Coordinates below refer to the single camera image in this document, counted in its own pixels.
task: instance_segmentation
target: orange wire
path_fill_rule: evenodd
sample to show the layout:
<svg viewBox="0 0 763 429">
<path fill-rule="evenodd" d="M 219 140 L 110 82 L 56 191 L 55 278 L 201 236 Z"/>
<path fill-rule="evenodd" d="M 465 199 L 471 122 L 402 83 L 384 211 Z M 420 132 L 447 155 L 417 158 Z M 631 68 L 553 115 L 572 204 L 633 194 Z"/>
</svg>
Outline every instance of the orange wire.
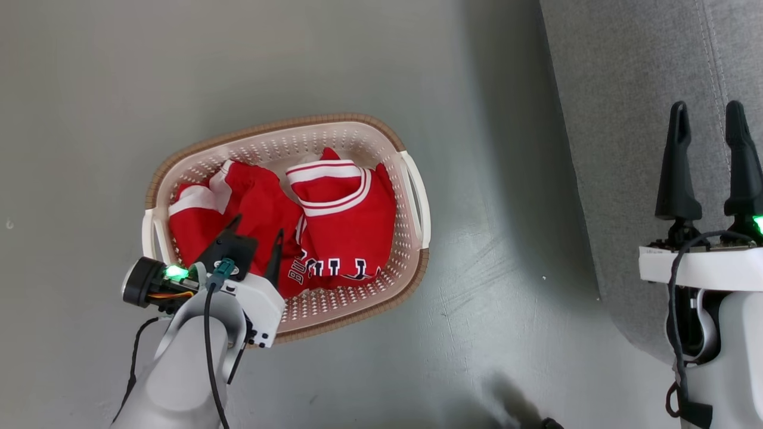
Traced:
<svg viewBox="0 0 763 429">
<path fill-rule="evenodd" d="M 168 299 L 168 298 L 180 298 L 181 296 L 193 296 L 193 292 L 187 291 L 187 292 L 181 292 L 181 293 L 154 293 L 149 294 L 149 297 L 156 298 L 156 299 Z"/>
</svg>

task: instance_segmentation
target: gray upholstered surface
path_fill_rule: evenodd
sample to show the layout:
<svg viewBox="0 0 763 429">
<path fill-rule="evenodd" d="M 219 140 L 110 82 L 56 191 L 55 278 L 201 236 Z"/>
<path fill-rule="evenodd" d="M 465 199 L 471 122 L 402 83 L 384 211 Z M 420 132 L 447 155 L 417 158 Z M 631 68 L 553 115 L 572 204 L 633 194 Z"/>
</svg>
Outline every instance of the gray upholstered surface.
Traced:
<svg viewBox="0 0 763 429">
<path fill-rule="evenodd" d="M 725 228 L 724 108 L 745 105 L 763 141 L 763 2 L 543 1 L 542 10 L 602 298 L 637 347 L 671 360 L 663 286 L 639 280 L 671 104 L 688 103 L 702 231 Z"/>
</svg>

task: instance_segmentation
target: laundry basket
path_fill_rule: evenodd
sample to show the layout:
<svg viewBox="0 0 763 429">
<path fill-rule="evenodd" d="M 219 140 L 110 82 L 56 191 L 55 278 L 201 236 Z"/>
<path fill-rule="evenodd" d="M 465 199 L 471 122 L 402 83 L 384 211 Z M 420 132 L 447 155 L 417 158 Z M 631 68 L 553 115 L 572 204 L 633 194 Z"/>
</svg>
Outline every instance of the laundry basket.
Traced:
<svg viewBox="0 0 763 429">
<path fill-rule="evenodd" d="M 167 209 L 181 183 L 203 182 L 228 159 L 284 177 L 286 168 L 325 147 L 360 166 L 384 163 L 397 200 L 392 250 L 387 266 L 371 284 L 319 289 L 287 300 L 277 342 L 322 334 L 400 304 L 427 270 L 429 203 L 416 164 L 398 136 L 367 115 L 288 119 L 205 140 L 170 156 L 154 173 L 146 194 L 143 254 L 167 264 L 180 262 Z"/>
</svg>

